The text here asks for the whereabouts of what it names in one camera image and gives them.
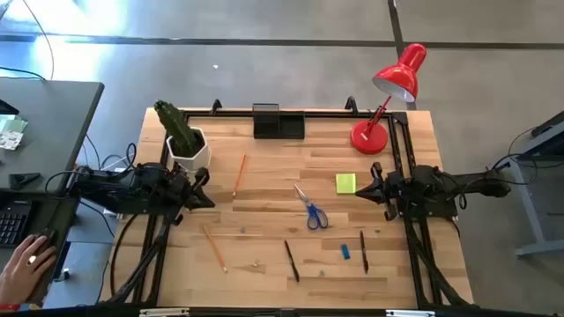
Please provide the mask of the silver metal bracket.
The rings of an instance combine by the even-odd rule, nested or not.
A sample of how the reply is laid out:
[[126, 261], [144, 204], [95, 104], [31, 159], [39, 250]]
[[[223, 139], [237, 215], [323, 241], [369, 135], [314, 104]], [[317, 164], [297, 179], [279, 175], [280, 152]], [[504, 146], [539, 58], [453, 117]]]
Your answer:
[[183, 317], [190, 316], [190, 310], [185, 307], [166, 307], [141, 309], [138, 317]]
[[434, 311], [388, 309], [386, 317], [436, 317]]

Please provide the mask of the black keyboard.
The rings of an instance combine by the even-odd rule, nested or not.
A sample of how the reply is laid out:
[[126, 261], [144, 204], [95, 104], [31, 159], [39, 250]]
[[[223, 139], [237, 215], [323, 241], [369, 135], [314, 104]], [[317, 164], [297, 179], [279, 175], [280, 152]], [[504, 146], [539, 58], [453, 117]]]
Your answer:
[[0, 248], [16, 247], [26, 230], [33, 203], [11, 201], [0, 209]]

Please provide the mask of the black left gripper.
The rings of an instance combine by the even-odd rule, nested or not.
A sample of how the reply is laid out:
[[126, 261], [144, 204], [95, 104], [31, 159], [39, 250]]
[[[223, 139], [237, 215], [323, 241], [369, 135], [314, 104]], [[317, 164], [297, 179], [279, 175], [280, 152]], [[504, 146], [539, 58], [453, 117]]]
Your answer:
[[172, 225], [178, 225], [182, 221], [182, 209], [189, 210], [214, 208], [212, 201], [204, 192], [203, 186], [210, 180], [207, 168], [199, 168], [196, 171], [194, 182], [191, 183], [185, 172], [174, 169], [166, 173], [167, 176], [167, 198], [176, 201], [180, 210], [176, 215], [167, 215], [166, 221]]

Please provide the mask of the pale paper sheets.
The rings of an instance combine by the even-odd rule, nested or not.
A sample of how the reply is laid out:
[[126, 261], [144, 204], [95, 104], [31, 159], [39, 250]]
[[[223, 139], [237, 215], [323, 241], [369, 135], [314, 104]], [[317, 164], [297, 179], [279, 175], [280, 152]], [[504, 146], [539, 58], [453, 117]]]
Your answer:
[[26, 120], [16, 114], [0, 114], [0, 148], [16, 150], [27, 124]]

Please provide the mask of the black mesh desk organizer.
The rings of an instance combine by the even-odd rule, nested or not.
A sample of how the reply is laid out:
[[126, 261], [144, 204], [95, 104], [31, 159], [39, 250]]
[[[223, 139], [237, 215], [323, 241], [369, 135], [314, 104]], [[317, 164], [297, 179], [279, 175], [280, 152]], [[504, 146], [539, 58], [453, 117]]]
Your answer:
[[305, 113], [283, 111], [279, 104], [254, 103], [252, 107], [255, 139], [303, 139]]

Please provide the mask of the person's hand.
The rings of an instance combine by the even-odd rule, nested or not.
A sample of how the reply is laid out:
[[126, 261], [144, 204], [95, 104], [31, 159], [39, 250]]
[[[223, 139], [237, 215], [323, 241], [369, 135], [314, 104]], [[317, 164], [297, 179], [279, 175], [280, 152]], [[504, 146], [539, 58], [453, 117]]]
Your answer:
[[56, 247], [37, 253], [47, 240], [47, 236], [30, 235], [15, 248], [0, 273], [0, 307], [26, 303], [41, 277], [54, 265]]

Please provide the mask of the green cactus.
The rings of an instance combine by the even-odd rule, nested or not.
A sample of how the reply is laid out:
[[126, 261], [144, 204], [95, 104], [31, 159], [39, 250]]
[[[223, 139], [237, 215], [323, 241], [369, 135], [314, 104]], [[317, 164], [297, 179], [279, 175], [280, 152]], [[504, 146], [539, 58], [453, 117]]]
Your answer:
[[201, 133], [185, 122], [181, 111], [173, 104], [158, 100], [153, 106], [160, 123], [173, 138], [171, 152], [178, 157], [191, 158], [204, 146]]

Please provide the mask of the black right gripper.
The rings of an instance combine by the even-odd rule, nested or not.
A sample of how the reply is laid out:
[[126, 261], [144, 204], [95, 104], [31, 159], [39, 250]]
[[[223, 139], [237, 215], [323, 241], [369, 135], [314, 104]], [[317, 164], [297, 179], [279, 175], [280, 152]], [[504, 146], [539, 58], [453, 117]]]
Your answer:
[[393, 171], [388, 173], [386, 178], [383, 178], [382, 166], [379, 162], [374, 162], [372, 165], [372, 176], [374, 177], [372, 183], [359, 189], [359, 192], [356, 192], [355, 195], [374, 203], [384, 203], [386, 207], [384, 217], [387, 221], [391, 221], [398, 215], [397, 207], [391, 203], [391, 200], [400, 197], [404, 177], [400, 172]]

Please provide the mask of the grey office desk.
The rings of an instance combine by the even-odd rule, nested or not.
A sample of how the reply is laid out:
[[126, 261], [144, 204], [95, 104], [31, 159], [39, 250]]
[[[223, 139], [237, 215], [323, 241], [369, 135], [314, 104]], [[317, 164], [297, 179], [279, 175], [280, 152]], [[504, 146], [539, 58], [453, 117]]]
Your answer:
[[[58, 251], [63, 250], [78, 207], [76, 198], [56, 198], [69, 179], [62, 172], [74, 168], [103, 90], [99, 82], [0, 78], [0, 100], [17, 108], [28, 122], [16, 150], [0, 149], [0, 202], [5, 198], [33, 202], [25, 235], [56, 229], [53, 245]], [[10, 173], [41, 177], [11, 190]]]

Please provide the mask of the blue handled scissors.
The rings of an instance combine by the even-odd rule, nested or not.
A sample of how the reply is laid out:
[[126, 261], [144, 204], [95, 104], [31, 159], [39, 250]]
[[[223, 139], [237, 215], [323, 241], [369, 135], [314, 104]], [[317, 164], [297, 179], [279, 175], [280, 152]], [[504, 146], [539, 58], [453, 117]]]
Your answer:
[[302, 200], [308, 213], [307, 226], [309, 230], [326, 229], [329, 227], [329, 219], [325, 212], [312, 203], [301, 188], [293, 185], [298, 197]]

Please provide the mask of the black wedge shaped object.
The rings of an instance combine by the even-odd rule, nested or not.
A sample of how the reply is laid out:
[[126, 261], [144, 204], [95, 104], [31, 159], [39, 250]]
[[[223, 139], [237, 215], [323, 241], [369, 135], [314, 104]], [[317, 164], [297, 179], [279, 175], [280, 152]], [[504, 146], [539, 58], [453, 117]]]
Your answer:
[[21, 190], [40, 177], [40, 173], [10, 173], [8, 176], [9, 187], [11, 190]]

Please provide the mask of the orange wooden pencil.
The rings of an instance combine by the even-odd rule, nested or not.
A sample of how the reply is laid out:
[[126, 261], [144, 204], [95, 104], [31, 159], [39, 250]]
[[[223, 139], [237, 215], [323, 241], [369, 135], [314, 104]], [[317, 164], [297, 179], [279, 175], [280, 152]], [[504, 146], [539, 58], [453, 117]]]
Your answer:
[[234, 184], [234, 189], [233, 189], [233, 193], [232, 193], [233, 198], [236, 197], [237, 190], [238, 190], [240, 183], [241, 183], [241, 177], [242, 177], [244, 166], [245, 166], [245, 163], [246, 163], [246, 158], [247, 158], [247, 153], [244, 152], [243, 155], [242, 155], [242, 158], [241, 158], [240, 168], [239, 168], [239, 171], [238, 171], [238, 174], [237, 174], [237, 177], [236, 177], [236, 180], [235, 180], [235, 184]]
[[217, 261], [219, 263], [219, 266], [221, 267], [221, 269], [223, 270], [224, 274], [226, 274], [228, 272], [228, 269], [226, 267], [226, 263], [221, 255], [221, 252], [219, 251], [219, 248], [217, 247], [217, 244], [215, 243], [215, 240], [213, 239], [208, 227], [206, 225], [203, 225], [203, 231], [204, 234], [206, 236], [206, 238], [208, 239], [210, 245], [211, 245], [211, 249], [213, 251], [213, 253], [215, 254]]

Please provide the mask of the grey side table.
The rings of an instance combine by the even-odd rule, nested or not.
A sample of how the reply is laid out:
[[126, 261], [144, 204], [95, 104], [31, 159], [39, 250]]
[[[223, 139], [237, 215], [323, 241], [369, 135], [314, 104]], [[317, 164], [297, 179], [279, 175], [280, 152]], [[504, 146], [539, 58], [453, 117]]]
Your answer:
[[564, 110], [518, 134], [493, 167], [517, 190], [534, 237], [515, 255], [564, 252]]

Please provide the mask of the white hexagonal plant pot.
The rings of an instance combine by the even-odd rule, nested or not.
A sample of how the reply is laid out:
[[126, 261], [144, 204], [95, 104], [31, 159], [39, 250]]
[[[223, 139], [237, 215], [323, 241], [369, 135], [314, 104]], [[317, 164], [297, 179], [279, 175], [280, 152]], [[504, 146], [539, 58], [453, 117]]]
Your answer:
[[203, 142], [201, 149], [192, 157], [187, 158], [176, 156], [174, 154], [174, 139], [171, 136], [166, 139], [167, 148], [170, 151], [170, 157], [172, 160], [189, 173], [194, 173], [201, 167], [208, 167], [211, 162], [212, 155], [212, 150], [209, 147], [204, 132], [200, 128], [192, 128], [192, 130], [196, 133], [199, 140]]

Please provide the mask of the red desk lamp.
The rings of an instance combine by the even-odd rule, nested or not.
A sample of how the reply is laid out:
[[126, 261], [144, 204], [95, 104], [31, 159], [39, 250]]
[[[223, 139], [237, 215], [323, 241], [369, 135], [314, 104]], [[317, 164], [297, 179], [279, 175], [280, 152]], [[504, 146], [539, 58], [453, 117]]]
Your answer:
[[420, 43], [408, 45], [395, 64], [379, 70], [373, 84], [388, 95], [369, 120], [358, 122], [352, 128], [352, 147], [363, 154], [377, 154], [387, 145], [388, 134], [379, 123], [392, 98], [414, 102], [419, 94], [417, 72], [425, 61], [427, 49]]

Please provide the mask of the green sticky note pad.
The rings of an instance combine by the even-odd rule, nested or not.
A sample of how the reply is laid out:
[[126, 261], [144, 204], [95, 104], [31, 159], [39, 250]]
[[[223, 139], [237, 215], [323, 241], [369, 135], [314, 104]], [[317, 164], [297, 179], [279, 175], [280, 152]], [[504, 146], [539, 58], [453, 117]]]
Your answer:
[[356, 174], [338, 173], [336, 175], [336, 192], [338, 194], [354, 194], [356, 192]]

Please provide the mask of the black pen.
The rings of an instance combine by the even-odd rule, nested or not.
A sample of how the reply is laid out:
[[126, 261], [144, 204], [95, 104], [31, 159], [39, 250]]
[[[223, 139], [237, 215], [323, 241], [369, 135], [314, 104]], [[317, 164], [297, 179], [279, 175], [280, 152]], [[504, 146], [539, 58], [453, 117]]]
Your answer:
[[364, 270], [365, 274], [367, 274], [368, 270], [369, 270], [369, 263], [368, 263], [368, 259], [367, 259], [367, 250], [366, 250], [364, 232], [362, 230], [360, 230], [360, 251], [361, 251], [363, 270]]
[[289, 246], [287, 240], [284, 240], [284, 245], [285, 245], [286, 253], [287, 253], [287, 256], [288, 256], [288, 259], [289, 259], [289, 262], [290, 262], [290, 266], [292, 268], [294, 279], [297, 283], [299, 283], [301, 277], [300, 277], [299, 271], [297, 269], [297, 266], [295, 264], [293, 254], [291, 252], [291, 249], [290, 249], [290, 246]]

